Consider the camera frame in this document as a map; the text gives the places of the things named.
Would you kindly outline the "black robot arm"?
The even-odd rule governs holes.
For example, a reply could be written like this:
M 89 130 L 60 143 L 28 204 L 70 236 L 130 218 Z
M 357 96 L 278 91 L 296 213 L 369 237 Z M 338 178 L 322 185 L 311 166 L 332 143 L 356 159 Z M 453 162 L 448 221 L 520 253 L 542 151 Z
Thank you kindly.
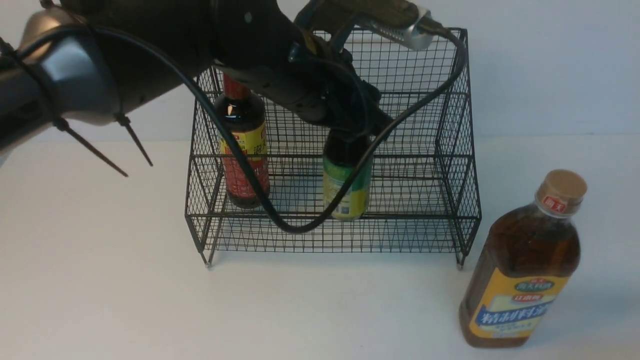
M 1 151 L 62 119 L 109 125 L 210 68 L 314 126 L 377 136 L 392 121 L 345 53 L 276 0 L 62 0 L 1 55 Z

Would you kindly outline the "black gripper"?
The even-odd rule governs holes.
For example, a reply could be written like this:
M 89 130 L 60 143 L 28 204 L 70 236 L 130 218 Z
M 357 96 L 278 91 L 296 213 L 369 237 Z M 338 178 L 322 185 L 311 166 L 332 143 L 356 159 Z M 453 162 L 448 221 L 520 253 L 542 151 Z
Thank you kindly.
M 314 126 L 348 137 L 378 136 L 392 118 L 379 92 L 329 45 L 303 30 L 231 32 L 215 68 Z

